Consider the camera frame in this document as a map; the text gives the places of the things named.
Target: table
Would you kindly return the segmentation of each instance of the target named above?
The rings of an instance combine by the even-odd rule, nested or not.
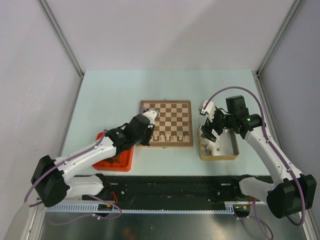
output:
[[[258,96],[249,69],[196,70],[109,70],[87,71],[79,92],[62,155],[91,144],[103,129],[129,122],[138,113],[141,100],[191,100],[194,145],[192,148],[139,148],[133,152],[129,172],[96,171],[93,167],[79,174],[123,176],[224,176],[270,175],[253,148],[239,135],[236,160],[202,161],[199,157],[197,128],[205,122],[198,108],[216,91],[241,86]],[[259,113],[255,100],[246,92],[232,89],[218,95],[214,102],[226,108],[226,98],[245,97],[249,112]]]

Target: gray wall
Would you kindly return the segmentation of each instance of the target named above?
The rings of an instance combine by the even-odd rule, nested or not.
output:
[[[307,0],[262,73],[283,149],[320,184],[320,1]],[[320,186],[313,212],[320,224]]]
[[[0,1],[0,23],[3,239],[39,159],[58,154],[80,80],[36,0]]]

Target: gray floor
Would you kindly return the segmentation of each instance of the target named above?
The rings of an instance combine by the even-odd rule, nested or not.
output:
[[[277,219],[266,206],[258,206],[275,240],[305,240],[302,227],[286,218]],[[83,213],[49,212],[52,222],[61,223]],[[222,214],[123,214],[115,220],[86,217],[64,226],[44,221],[41,240],[265,240],[257,221],[236,220]]]

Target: beige tray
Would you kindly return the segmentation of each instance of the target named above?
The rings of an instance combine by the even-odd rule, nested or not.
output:
[[[219,136],[220,141],[223,141],[220,151],[213,150],[212,152],[210,152],[202,144],[202,142],[206,143],[209,140],[201,137],[201,126],[202,125],[200,125],[197,130],[199,155],[201,160],[203,161],[235,160],[238,157],[239,148],[238,148],[236,134],[233,130],[225,130],[225,132],[221,136]]]

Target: metal frame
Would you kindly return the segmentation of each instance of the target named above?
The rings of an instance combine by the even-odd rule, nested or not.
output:
[[[63,140],[61,142],[60,145],[60,149],[59,149],[59,155],[61,154],[64,144],[65,144],[65,140],[66,140],[66,136],[69,130],[69,126],[70,126],[70,122],[72,120],[72,116],[74,113],[74,109],[77,103],[77,99],[79,96],[79,92],[81,89],[81,83],[82,83],[82,79],[84,77],[84,72],[82,71],[66,37],[64,36],[52,10],[50,9],[48,3],[46,0],[37,0],[41,9],[43,10],[44,14],[47,17],[47,20],[49,22],[49,24],[51,25],[54,33],[56,34],[58,40],[60,41],[63,49],[65,50],[65,53],[67,54],[69,60],[71,61],[73,67],[75,68],[77,74],[79,75],[81,81],[79,83],[78,89],[77,89],[77,94],[75,96],[75,99],[73,101],[73,106],[72,109],[70,111],[70,116],[68,119],[68,123],[67,123],[67,128],[65,131],[65,134],[63,136]],[[256,84],[256,88],[258,90],[261,102],[262,102],[262,106],[264,108],[264,113],[266,115],[266,119],[269,125],[269,129],[274,137],[274,139],[276,140],[276,142],[281,146],[280,144],[280,139],[277,133],[277,127],[274,121],[274,117],[270,108],[270,105],[268,103],[268,99],[266,96],[266,93],[264,91],[264,87],[261,81],[261,73],[263,72],[263,70],[265,69],[267,63],[269,62],[269,60],[271,59],[271,57],[273,56],[273,53],[276,51],[277,47],[279,46],[281,40],[283,39],[285,33],[287,32],[290,24],[292,23],[294,17],[296,16],[297,12],[299,11],[299,9],[301,8],[302,4],[304,3],[305,0],[295,0],[287,15],[285,16],[276,36],[274,37],[267,53],[265,54],[259,68],[257,69],[257,71],[253,72],[253,77],[254,77],[254,81]],[[29,221],[29,226],[27,226],[26,229],[28,229],[28,237],[24,238],[24,239],[28,239],[28,240],[37,240],[39,238],[40,232],[41,232],[41,227],[44,221],[44,217],[45,217],[45,213],[46,213],[46,209],[43,205],[40,205],[36,208],[36,210],[34,210],[34,214],[32,214],[30,216],[30,221]],[[319,229],[317,227],[314,215],[312,213],[311,210],[306,211],[306,220],[305,220],[305,224],[303,225],[304,228],[304,232],[306,234],[306,237],[308,240],[315,240],[315,239],[320,239],[320,234],[319,234]]]

